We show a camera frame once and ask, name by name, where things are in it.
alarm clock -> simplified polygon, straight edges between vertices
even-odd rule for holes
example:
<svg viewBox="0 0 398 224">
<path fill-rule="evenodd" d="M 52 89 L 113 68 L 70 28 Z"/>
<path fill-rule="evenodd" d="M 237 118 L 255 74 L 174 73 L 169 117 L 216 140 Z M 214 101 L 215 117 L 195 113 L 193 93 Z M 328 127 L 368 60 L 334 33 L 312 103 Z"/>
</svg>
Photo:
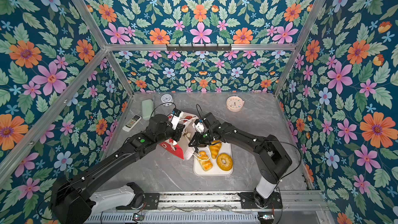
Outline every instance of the alarm clock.
<svg viewBox="0 0 398 224">
<path fill-rule="evenodd" d="M 169 94 L 163 95 L 162 98 L 161 98 L 161 100 L 162 100 L 162 103 L 166 103 L 166 104 L 164 104 L 166 107 L 171 106 L 171 105 L 172 105 L 171 102 L 174 101 L 174 100 L 173 100 L 173 97 L 172 97 L 171 95 L 169 95 Z"/>
<path fill-rule="evenodd" d="M 226 100 L 226 107 L 231 112 L 239 112 L 245 102 L 238 96 L 231 96 Z"/>
</svg>

croissant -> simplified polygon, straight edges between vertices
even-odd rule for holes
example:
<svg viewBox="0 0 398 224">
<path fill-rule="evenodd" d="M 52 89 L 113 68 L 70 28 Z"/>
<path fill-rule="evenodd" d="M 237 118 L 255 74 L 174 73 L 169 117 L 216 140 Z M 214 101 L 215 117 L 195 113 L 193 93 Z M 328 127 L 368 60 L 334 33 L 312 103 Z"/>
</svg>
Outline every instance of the croissant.
<svg viewBox="0 0 398 224">
<path fill-rule="evenodd" d="M 205 151 L 200 151 L 200 152 L 199 152 L 198 158 L 199 158 L 199 159 L 202 159 L 202 160 L 206 160 L 206 159 L 208 159 L 209 157 L 206 155 L 206 152 L 205 152 Z M 198 159 L 199 164 L 202 166 L 202 169 L 203 169 L 205 172 L 208 171 L 208 170 L 210 170 L 211 168 L 213 168 L 213 164 L 211 163 L 210 160 L 201 161 L 201 160 L 199 160 L 199 159 Z"/>
<path fill-rule="evenodd" d="M 221 141 L 219 141 L 219 140 L 214 140 L 213 142 L 211 142 L 211 144 L 215 144 L 215 143 L 217 143 L 217 142 L 221 142 Z M 211 158 L 212 159 L 216 159 L 217 158 L 217 156 L 218 156 L 218 152 L 220 151 L 220 149 L 221 149 L 221 143 L 218 143 L 218 144 L 215 144 L 215 145 L 213 145 L 213 146 L 209 146 L 209 149 L 210 149 L 210 153 L 211 153 Z"/>
</svg>

white remote control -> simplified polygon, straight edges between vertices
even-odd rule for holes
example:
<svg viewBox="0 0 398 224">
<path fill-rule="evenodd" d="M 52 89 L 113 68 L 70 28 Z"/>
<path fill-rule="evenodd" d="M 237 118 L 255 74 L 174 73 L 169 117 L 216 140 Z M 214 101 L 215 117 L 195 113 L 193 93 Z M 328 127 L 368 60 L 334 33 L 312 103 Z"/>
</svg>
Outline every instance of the white remote control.
<svg viewBox="0 0 398 224">
<path fill-rule="evenodd" d="M 123 126 L 123 130 L 129 132 L 132 128 L 141 120 L 140 115 L 135 115 L 125 126 Z"/>
</svg>

metal beam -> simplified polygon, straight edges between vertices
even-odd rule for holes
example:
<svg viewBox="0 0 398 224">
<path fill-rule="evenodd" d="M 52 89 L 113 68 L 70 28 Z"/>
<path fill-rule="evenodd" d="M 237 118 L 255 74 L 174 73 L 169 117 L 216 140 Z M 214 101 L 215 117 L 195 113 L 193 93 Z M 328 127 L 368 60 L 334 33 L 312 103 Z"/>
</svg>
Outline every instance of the metal beam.
<svg viewBox="0 0 398 224">
<path fill-rule="evenodd" d="M 115 71 L 115 74 L 117 75 L 118 79 L 125 88 L 127 94 L 129 95 L 129 97 L 132 97 L 132 95 L 134 94 L 132 87 L 130 86 L 129 81 L 127 80 L 126 74 L 123 72 L 121 66 L 117 62 L 115 55 L 113 54 L 113 52 L 108 52 L 106 57 L 108 59 L 108 62 L 111 64 L 113 70 Z"/>
<path fill-rule="evenodd" d="M 279 78 L 278 86 L 275 89 L 274 94 L 278 95 L 279 92 L 281 91 L 283 84 L 286 82 L 287 77 L 289 76 L 289 73 L 291 69 L 293 68 L 293 65 L 295 64 L 296 58 L 299 56 L 301 49 L 307 40 L 308 34 L 310 34 L 311 28 L 314 25 L 319 12 L 321 11 L 323 5 L 325 4 L 326 0 L 315 0 L 314 4 L 312 6 L 312 10 L 310 14 L 308 15 L 307 21 L 304 23 L 303 28 L 301 29 L 300 35 L 298 36 L 297 39 L 297 48 L 296 50 L 290 55 L 290 58 L 285 66 L 285 69 L 283 70 L 281 77 Z"/>
<path fill-rule="evenodd" d="M 100 48 L 105 47 L 105 45 L 107 44 L 105 37 L 102 35 L 102 32 L 98 27 L 97 23 L 95 22 L 93 16 L 88 11 L 87 4 L 84 2 L 84 0 L 72 0 L 72 2 L 76 7 L 77 11 L 80 13 L 80 16 L 82 17 L 83 21 L 86 23 L 87 27 L 91 31 L 99 47 Z"/>
<path fill-rule="evenodd" d="M 58 96 L 56 101 L 47 109 L 40 119 L 33 125 L 21 141 L 0 163 L 0 187 L 15 171 L 21 161 L 29 155 L 40 137 L 47 131 L 48 126 L 55 121 L 58 115 L 71 100 L 79 88 L 87 81 L 102 59 L 105 57 L 105 49 L 100 49 L 93 59 L 82 69 L 69 86 Z"/>
<path fill-rule="evenodd" d="M 217 44 L 206 44 L 206 47 L 216 47 Z M 179 45 L 168 45 L 168 47 L 175 47 L 176 49 L 179 48 Z M 191 44 L 182 44 L 181 47 L 192 47 Z M 194 44 L 193 47 L 205 47 L 203 44 Z M 294 51 L 296 49 L 296 44 L 232 44 L 232 50 L 286 50 L 286 51 Z M 160 51 L 167 51 L 166 45 L 160 44 L 108 44 L 106 45 L 107 51 L 143 51 L 143 50 L 160 50 Z"/>
</svg>

orange flower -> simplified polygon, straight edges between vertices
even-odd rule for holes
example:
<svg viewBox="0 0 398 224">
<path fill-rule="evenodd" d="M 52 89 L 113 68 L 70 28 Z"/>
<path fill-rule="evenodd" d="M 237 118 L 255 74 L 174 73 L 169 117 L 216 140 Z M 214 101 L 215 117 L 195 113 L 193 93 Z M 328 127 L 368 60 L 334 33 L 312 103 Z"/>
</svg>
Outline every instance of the orange flower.
<svg viewBox="0 0 398 224">
<path fill-rule="evenodd" d="M 286 9 L 286 12 L 283 14 L 285 17 L 285 21 L 293 22 L 296 18 L 299 17 L 299 14 L 301 13 L 301 5 L 298 4 L 292 4 L 291 7 L 288 7 Z"/>
<path fill-rule="evenodd" d="M 86 39 L 78 40 L 76 46 L 76 51 L 79 52 L 79 57 L 84 62 L 88 63 L 94 56 L 94 50 L 91 43 L 88 43 Z"/>
<path fill-rule="evenodd" d="M 320 51 L 318 40 L 312 40 L 307 46 L 307 51 L 305 52 L 307 62 L 314 62 L 318 57 L 318 52 Z"/>
<path fill-rule="evenodd" d="M 308 166 L 308 164 L 305 165 L 305 168 L 307 169 L 308 172 L 308 176 L 311 179 L 311 182 L 314 182 L 314 177 L 312 176 L 314 174 L 314 172 L 312 172 L 312 169 L 310 169 L 310 167 Z"/>
<path fill-rule="evenodd" d="M 126 106 L 127 106 L 127 102 L 125 101 L 125 102 L 122 104 L 122 112 L 124 112 L 124 109 L 126 109 Z"/>
<path fill-rule="evenodd" d="M 263 80 L 260 85 L 261 87 L 267 88 L 271 86 L 271 83 L 272 83 L 271 80 Z"/>
<path fill-rule="evenodd" d="M 304 124 L 304 122 L 302 121 L 301 118 L 298 118 L 298 119 L 297 119 L 297 121 L 296 121 L 296 127 L 297 127 L 297 130 L 298 130 L 299 132 L 304 131 L 305 124 Z"/>
<path fill-rule="evenodd" d="M 206 80 L 201 80 L 201 81 L 199 82 L 199 86 L 205 88 L 205 87 L 208 86 L 208 82 L 207 82 Z"/>
<path fill-rule="evenodd" d="M 146 88 L 147 87 L 147 83 L 143 82 L 142 80 L 136 80 L 135 84 L 140 87 L 140 88 Z"/>
<path fill-rule="evenodd" d="M 33 65 L 39 64 L 41 61 L 41 53 L 38 47 L 29 41 L 24 42 L 22 40 L 18 41 L 18 45 L 11 45 L 10 57 L 13 60 L 17 60 L 15 63 L 21 67 L 25 65 L 27 68 L 33 68 Z"/>
<path fill-rule="evenodd" d="M 350 220 L 350 218 L 348 218 L 346 216 L 346 214 L 344 214 L 344 213 L 337 214 L 337 222 L 339 224 L 352 224 L 352 221 Z"/>
<path fill-rule="evenodd" d="M 248 30 L 248 28 L 242 28 L 242 30 L 237 30 L 236 35 L 232 39 L 234 39 L 235 44 L 249 44 L 251 40 L 253 40 L 253 36 L 251 35 L 253 32 Z"/>
<path fill-rule="evenodd" d="M 212 7 L 211 7 L 211 11 L 212 12 L 218 12 L 220 9 L 218 8 L 218 6 L 217 5 L 213 5 Z"/>
<path fill-rule="evenodd" d="M 182 11 L 182 12 L 188 12 L 188 6 L 187 6 L 187 5 L 183 5 L 183 6 L 181 7 L 181 11 Z"/>
<path fill-rule="evenodd" d="M 149 32 L 151 36 L 149 39 L 153 42 L 153 44 L 169 44 L 170 37 L 166 35 L 165 30 L 160 30 L 159 28 L 155 28 L 155 30 L 151 30 Z"/>
<path fill-rule="evenodd" d="M 107 121 L 103 118 L 98 121 L 96 132 L 98 135 L 102 135 L 105 133 L 106 128 L 108 127 Z"/>
<path fill-rule="evenodd" d="M 347 59 L 351 64 L 355 64 L 355 62 L 360 64 L 362 59 L 365 59 L 368 56 L 369 52 L 367 51 L 369 50 L 369 44 L 365 43 L 365 40 L 361 40 L 361 42 L 356 41 L 352 47 L 348 49 L 349 54 Z"/>
<path fill-rule="evenodd" d="M 387 148 L 392 146 L 392 141 L 390 138 L 396 140 L 398 139 L 398 130 L 392 129 L 390 127 L 395 126 L 395 122 L 391 117 L 384 118 L 382 112 L 375 112 L 373 117 L 370 113 L 363 117 L 365 122 L 361 122 L 359 127 L 362 131 L 362 137 L 366 141 L 371 141 L 371 146 L 380 148 L 381 144 Z"/>
<path fill-rule="evenodd" d="M 383 63 L 384 63 L 384 57 L 382 54 L 378 54 L 373 58 L 373 64 L 375 64 L 376 66 L 381 66 L 383 65 Z"/>
<path fill-rule="evenodd" d="M 206 19 L 206 13 L 207 10 L 203 5 L 197 5 L 196 9 L 193 10 L 193 13 L 195 14 L 194 17 L 199 21 L 203 22 L 204 19 Z"/>
<path fill-rule="evenodd" d="M 392 24 L 390 22 L 382 22 L 377 30 L 379 31 L 379 33 L 384 33 L 388 31 L 391 27 Z"/>
<path fill-rule="evenodd" d="M 102 14 L 101 17 L 108 22 L 116 22 L 117 15 L 112 7 L 108 7 L 108 5 L 99 5 L 98 12 Z"/>
<path fill-rule="evenodd" d="M 14 148 L 14 142 L 19 143 L 22 133 L 27 133 L 28 126 L 23 122 L 24 119 L 19 116 L 13 119 L 11 114 L 0 115 L 0 145 L 3 151 Z"/>
</svg>

